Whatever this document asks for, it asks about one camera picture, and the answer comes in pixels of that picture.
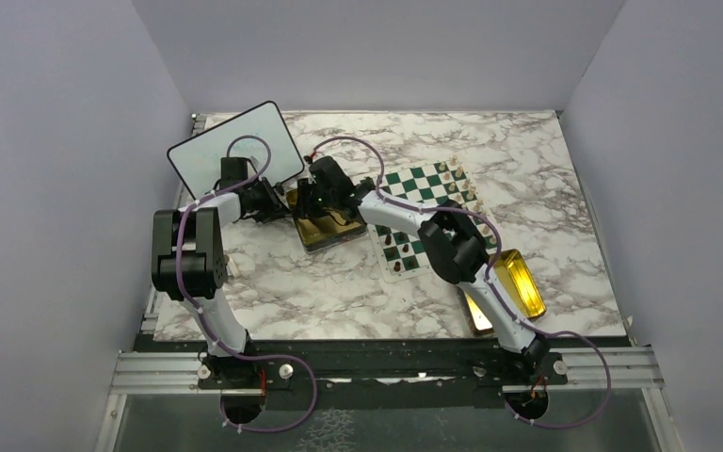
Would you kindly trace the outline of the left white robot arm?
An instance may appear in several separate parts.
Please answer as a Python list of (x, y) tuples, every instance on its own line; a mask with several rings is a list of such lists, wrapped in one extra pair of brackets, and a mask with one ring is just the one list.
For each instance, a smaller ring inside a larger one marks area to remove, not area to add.
[(216, 189), (242, 184), (235, 191), (181, 209), (153, 214), (151, 278), (154, 288), (180, 301), (196, 319), (208, 353), (226, 357), (222, 373), (243, 387), (257, 378), (258, 362), (249, 355), (249, 333), (239, 323), (223, 292), (233, 273), (224, 254), (222, 228), (241, 219), (268, 223), (288, 216), (273, 186), (252, 175), (246, 157), (220, 159)]

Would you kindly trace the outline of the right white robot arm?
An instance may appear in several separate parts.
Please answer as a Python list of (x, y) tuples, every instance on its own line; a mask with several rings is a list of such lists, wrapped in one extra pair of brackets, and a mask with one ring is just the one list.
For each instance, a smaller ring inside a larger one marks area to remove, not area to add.
[(527, 383), (542, 372), (548, 340), (499, 281), (500, 235), (471, 210), (476, 196), (465, 186), (469, 179), (460, 165), (439, 162), (354, 182), (329, 156), (307, 162), (309, 175), (297, 182), (296, 217), (337, 214), (377, 235), (388, 230), (416, 240), (417, 265), (459, 288), (489, 320), (506, 352), (507, 374)]

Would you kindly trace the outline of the tin with dark pieces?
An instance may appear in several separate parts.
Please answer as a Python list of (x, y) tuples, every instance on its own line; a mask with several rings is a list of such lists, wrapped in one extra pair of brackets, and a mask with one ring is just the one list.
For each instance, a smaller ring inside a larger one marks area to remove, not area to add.
[(364, 223), (354, 221), (348, 225), (341, 225), (341, 217), (330, 211), (327, 217), (322, 218), (296, 218), (297, 189), (286, 193), (286, 202), (292, 213), (293, 224), (301, 245), (306, 253), (312, 254), (359, 238), (367, 234)]

